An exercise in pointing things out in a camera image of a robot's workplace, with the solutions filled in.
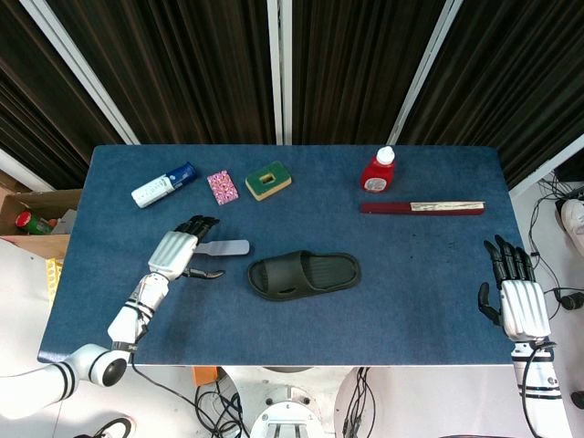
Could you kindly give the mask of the red folding fan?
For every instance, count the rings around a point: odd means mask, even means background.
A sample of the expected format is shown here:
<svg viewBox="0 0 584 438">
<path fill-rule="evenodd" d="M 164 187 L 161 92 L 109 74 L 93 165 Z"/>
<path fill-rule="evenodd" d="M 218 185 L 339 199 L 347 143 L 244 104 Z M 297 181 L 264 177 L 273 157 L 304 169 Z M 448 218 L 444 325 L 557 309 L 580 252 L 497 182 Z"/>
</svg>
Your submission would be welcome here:
<svg viewBox="0 0 584 438">
<path fill-rule="evenodd" d="M 364 214 L 407 215 L 480 215 L 485 211 L 485 202 L 391 202 L 362 203 Z"/>
</svg>

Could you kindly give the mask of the blue table mat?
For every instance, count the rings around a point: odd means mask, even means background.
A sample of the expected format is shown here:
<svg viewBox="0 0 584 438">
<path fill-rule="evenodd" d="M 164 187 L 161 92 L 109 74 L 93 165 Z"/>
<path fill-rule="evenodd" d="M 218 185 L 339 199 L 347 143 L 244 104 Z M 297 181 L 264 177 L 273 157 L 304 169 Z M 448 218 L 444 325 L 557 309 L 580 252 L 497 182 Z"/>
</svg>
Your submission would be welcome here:
<svg viewBox="0 0 584 438">
<path fill-rule="evenodd" d="M 39 348 L 58 361 L 110 344 L 108 326 L 165 233 L 192 216 L 220 220 L 209 240 L 245 239 L 243 257 L 197 255 L 215 280 L 173 281 L 140 342 L 152 365 L 509 364 L 512 343 L 479 312 L 494 280 L 484 241 L 521 238 L 497 152 L 399 146 L 385 193 L 360 188 L 375 153 L 357 145 L 101 145 L 92 155 L 54 306 Z M 280 161 L 292 183 L 258 202 L 247 175 Z M 131 192 L 190 162 L 193 182 L 145 208 Z M 237 200 L 219 205 L 206 177 L 227 170 Z M 362 203 L 485 202 L 480 215 L 364 214 Z M 285 302 L 261 298 L 247 269 L 297 250 L 347 253 L 353 288 Z"/>
</svg>

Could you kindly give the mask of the white blue tube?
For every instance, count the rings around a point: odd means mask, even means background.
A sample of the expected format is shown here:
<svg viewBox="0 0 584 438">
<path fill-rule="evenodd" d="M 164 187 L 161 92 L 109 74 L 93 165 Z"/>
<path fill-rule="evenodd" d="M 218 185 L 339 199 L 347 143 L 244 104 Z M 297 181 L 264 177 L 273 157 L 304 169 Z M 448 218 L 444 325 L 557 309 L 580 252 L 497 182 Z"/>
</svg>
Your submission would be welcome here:
<svg viewBox="0 0 584 438">
<path fill-rule="evenodd" d="M 145 208 L 161 198 L 193 182 L 197 172 L 190 162 L 145 183 L 131 192 L 133 201 L 139 208 Z"/>
</svg>

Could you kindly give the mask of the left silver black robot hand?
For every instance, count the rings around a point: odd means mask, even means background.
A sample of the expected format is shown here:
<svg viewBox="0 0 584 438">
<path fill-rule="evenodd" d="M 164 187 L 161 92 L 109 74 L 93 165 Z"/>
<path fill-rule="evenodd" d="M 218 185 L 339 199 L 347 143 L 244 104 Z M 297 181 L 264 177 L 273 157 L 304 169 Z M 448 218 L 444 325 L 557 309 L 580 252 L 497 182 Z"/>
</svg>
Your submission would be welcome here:
<svg viewBox="0 0 584 438">
<path fill-rule="evenodd" d="M 208 272 L 189 267 L 196 247 L 219 222 L 219 219 L 210 216 L 195 215 L 166 233 L 148 261 L 150 272 L 162 275 L 169 281 L 179 276 L 201 279 L 222 276 L 224 270 Z"/>
</svg>

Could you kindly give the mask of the dark green slipper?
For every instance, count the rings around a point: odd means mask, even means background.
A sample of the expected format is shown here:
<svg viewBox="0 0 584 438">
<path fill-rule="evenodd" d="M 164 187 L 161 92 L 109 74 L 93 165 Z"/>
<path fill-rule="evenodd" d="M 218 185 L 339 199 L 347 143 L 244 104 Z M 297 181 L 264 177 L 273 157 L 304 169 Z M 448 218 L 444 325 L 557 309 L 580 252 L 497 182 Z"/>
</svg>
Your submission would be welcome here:
<svg viewBox="0 0 584 438">
<path fill-rule="evenodd" d="M 288 301 L 355 287 L 361 270 L 350 254 L 300 250 L 255 261 L 247 277 L 260 297 Z"/>
</svg>

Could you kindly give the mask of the orange box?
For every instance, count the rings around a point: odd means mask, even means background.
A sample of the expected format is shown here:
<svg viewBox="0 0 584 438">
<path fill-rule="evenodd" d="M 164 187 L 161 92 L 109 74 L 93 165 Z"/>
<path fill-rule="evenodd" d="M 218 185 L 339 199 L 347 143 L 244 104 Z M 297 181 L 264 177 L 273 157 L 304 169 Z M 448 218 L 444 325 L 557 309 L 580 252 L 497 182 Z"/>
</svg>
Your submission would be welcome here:
<svg viewBox="0 0 584 438">
<path fill-rule="evenodd" d="M 215 366 L 193 366 L 192 373 L 196 387 L 214 383 L 218 379 L 218 368 Z"/>
</svg>

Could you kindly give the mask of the red bottle white cap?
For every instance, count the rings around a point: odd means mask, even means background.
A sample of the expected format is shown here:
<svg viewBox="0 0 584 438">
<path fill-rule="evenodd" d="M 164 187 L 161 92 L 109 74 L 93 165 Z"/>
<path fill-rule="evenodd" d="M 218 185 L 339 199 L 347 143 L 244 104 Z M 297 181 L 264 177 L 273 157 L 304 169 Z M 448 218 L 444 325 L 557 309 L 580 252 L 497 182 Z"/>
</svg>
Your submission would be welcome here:
<svg viewBox="0 0 584 438">
<path fill-rule="evenodd" d="M 394 170 L 395 152 L 392 146 L 379 148 L 361 175 L 361 188 L 370 193 L 384 192 L 392 182 Z"/>
</svg>

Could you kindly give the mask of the yellow green sponge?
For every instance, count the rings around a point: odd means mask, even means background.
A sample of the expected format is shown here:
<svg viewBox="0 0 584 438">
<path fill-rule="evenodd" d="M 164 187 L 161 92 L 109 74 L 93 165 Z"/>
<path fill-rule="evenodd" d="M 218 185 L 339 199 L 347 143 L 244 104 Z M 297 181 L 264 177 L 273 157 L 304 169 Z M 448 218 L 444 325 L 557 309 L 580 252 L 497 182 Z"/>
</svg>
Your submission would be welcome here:
<svg viewBox="0 0 584 438">
<path fill-rule="evenodd" d="M 253 197 L 261 202 L 292 183 L 292 177 L 280 161 L 271 162 L 245 178 L 245 185 Z"/>
</svg>

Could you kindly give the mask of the white partition post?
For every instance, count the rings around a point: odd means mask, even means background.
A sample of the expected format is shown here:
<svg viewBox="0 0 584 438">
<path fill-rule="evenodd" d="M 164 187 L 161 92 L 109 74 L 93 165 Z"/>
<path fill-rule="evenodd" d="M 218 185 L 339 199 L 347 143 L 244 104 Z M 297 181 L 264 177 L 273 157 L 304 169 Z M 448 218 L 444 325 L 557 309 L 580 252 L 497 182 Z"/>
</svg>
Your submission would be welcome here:
<svg viewBox="0 0 584 438">
<path fill-rule="evenodd" d="M 428 43 L 423 51 L 422 57 L 416 68 L 410 86 L 401 104 L 400 110 L 393 123 L 389 137 L 386 141 L 388 146 L 398 143 L 403 127 L 412 111 L 413 105 L 418 99 L 422 87 L 430 74 L 434 61 L 440 53 L 443 42 L 446 39 L 464 0 L 444 0 L 443 8 L 439 14 Z"/>
<path fill-rule="evenodd" d="M 276 143 L 293 143 L 293 0 L 266 0 Z"/>
<path fill-rule="evenodd" d="M 140 140 L 46 0 L 18 0 L 125 144 Z"/>
</svg>

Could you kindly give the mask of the grey plastic scrub brush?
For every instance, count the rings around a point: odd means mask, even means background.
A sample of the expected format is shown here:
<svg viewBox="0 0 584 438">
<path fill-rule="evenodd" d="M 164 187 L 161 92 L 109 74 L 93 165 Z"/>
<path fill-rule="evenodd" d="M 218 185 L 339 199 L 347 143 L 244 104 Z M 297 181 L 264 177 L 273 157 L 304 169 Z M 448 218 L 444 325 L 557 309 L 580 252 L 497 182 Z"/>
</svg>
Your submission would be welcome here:
<svg viewBox="0 0 584 438">
<path fill-rule="evenodd" d="M 206 256 L 245 256 L 250 251 L 247 240 L 223 240 L 200 243 L 194 252 Z"/>
</svg>

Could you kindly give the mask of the cardboard box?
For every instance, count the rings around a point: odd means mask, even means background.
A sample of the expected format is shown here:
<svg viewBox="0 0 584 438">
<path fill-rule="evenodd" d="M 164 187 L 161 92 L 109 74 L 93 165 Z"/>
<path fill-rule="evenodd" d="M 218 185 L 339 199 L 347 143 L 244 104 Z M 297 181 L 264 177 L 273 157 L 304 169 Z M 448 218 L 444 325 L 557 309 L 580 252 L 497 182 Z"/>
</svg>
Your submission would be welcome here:
<svg viewBox="0 0 584 438">
<path fill-rule="evenodd" d="M 7 173 L 0 170 L 0 239 L 45 259 L 64 259 L 81 198 L 80 189 L 54 192 L 29 192 Z M 51 221 L 58 220 L 56 232 L 32 235 L 16 226 L 24 211 Z"/>
</svg>

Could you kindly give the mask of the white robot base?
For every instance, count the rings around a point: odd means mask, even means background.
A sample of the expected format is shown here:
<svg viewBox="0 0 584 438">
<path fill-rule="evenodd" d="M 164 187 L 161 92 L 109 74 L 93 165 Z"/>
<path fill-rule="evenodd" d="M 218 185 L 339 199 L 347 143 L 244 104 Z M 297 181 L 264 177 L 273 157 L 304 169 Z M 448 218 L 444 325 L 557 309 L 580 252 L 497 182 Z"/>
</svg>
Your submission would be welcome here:
<svg viewBox="0 0 584 438">
<path fill-rule="evenodd" d="M 249 438 L 357 438 L 357 368 L 226 366 Z"/>
</svg>

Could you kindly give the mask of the pink patterned card pack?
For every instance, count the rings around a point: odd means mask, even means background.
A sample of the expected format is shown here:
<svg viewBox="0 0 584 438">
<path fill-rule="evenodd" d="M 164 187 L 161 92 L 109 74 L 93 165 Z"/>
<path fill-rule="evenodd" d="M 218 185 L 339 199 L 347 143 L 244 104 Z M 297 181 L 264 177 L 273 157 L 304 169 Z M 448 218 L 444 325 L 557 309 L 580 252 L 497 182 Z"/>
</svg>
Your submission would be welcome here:
<svg viewBox="0 0 584 438">
<path fill-rule="evenodd" d="M 227 170 L 206 177 L 214 199 L 224 205 L 238 199 L 239 194 Z"/>
</svg>

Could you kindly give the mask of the white sneaker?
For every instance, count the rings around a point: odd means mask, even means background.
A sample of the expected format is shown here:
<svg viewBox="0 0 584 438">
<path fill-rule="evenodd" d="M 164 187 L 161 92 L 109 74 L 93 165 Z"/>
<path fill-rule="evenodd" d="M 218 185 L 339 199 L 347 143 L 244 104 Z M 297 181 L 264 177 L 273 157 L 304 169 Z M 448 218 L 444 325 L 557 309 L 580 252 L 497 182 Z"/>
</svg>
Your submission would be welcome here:
<svg viewBox="0 0 584 438">
<path fill-rule="evenodd" d="M 584 202 L 576 199 L 565 201 L 560 218 L 570 240 L 584 258 Z"/>
</svg>

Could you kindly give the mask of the yellow plastic crate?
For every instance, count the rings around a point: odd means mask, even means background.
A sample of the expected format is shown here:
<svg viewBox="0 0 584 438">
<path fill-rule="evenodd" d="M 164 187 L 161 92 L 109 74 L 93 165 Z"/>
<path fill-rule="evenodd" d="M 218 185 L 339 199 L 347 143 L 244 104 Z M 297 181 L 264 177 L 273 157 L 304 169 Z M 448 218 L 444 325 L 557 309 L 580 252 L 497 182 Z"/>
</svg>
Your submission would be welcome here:
<svg viewBox="0 0 584 438">
<path fill-rule="evenodd" d="M 62 264 L 57 261 L 56 258 L 49 258 L 46 260 L 47 299 L 50 306 L 53 305 L 56 297 L 61 272 Z"/>
</svg>

